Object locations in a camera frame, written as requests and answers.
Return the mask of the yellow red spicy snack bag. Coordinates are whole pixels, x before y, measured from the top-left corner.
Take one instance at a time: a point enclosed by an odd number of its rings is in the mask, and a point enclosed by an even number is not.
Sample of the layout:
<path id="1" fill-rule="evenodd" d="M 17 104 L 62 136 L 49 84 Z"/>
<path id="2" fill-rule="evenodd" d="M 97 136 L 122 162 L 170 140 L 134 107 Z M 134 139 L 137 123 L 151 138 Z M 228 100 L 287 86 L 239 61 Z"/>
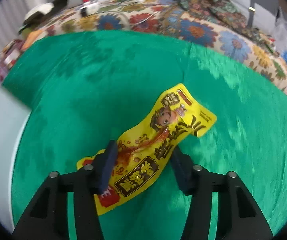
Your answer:
<path id="1" fill-rule="evenodd" d="M 94 196 L 98 215 L 125 204 L 150 187 L 174 148 L 188 135 L 202 137 L 217 117 L 179 83 L 160 94 L 152 110 L 117 140 L 108 185 Z"/>

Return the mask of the white storage box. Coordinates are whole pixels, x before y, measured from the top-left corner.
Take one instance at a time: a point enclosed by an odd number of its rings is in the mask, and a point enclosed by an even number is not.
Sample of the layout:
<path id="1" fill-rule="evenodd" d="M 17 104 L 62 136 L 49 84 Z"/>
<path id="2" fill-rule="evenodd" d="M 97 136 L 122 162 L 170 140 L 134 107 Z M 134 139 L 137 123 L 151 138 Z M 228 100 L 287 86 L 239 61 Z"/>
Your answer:
<path id="1" fill-rule="evenodd" d="M 0 222 L 8 231 L 12 215 L 12 178 L 18 146 L 31 110 L 0 84 Z"/>

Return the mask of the floral bed sheet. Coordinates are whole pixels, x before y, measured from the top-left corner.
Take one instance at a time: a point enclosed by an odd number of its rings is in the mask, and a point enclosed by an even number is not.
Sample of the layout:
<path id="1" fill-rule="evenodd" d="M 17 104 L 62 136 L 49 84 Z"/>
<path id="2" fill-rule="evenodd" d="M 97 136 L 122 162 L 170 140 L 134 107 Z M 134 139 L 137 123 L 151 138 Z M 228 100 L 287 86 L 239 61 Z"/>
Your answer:
<path id="1" fill-rule="evenodd" d="M 171 36 L 210 48 L 265 76 L 287 96 L 287 64 L 275 48 L 275 40 L 260 32 L 264 43 L 256 44 L 235 31 L 201 20 L 171 0 L 99 0 L 99 10 L 80 16 L 81 5 L 61 11 L 26 38 L 12 39 L 0 52 L 15 48 L 22 53 L 35 41 L 80 31 L 131 30 Z"/>

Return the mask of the clear plastic bag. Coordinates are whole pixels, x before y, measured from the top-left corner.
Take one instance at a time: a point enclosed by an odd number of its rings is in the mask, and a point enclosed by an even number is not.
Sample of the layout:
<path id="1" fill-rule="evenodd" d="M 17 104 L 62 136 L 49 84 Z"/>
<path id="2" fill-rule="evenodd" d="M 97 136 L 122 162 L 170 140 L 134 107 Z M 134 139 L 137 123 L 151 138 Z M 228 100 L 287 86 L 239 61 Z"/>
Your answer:
<path id="1" fill-rule="evenodd" d="M 287 21 L 281 7 L 278 9 L 278 17 L 271 36 L 275 40 L 276 51 L 280 55 L 287 53 Z"/>

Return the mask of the grey pillow right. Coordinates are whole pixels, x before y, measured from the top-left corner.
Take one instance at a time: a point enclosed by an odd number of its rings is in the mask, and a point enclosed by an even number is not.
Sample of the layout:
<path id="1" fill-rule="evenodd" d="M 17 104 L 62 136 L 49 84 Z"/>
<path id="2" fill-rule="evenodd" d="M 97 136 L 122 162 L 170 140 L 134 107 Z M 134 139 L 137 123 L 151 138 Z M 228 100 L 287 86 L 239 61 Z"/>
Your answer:
<path id="1" fill-rule="evenodd" d="M 246 17 L 249 27 L 266 34 L 272 32 L 277 21 L 278 0 L 230 0 Z"/>

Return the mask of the white cap on clothes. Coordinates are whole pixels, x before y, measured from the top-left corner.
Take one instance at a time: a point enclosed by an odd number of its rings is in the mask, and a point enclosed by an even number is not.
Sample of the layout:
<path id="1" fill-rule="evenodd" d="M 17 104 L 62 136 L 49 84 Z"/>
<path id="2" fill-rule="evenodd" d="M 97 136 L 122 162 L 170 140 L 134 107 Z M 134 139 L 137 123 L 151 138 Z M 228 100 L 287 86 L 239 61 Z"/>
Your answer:
<path id="1" fill-rule="evenodd" d="M 54 8 L 53 3 L 44 3 L 35 6 L 32 8 L 24 17 L 24 24 L 28 24 L 31 20 L 36 18 L 37 16 L 44 16 L 52 11 Z"/>

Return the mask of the floral folded blanket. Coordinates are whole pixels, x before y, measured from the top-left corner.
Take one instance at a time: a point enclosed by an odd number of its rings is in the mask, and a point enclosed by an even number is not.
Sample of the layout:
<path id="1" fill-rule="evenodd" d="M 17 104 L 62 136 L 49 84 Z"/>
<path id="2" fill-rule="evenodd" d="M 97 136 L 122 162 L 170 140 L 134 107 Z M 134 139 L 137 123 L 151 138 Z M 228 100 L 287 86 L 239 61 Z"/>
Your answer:
<path id="1" fill-rule="evenodd" d="M 231 0 L 180 0 L 179 5 L 196 18 L 229 28 L 256 44 L 264 43 L 259 30 L 248 26 Z"/>

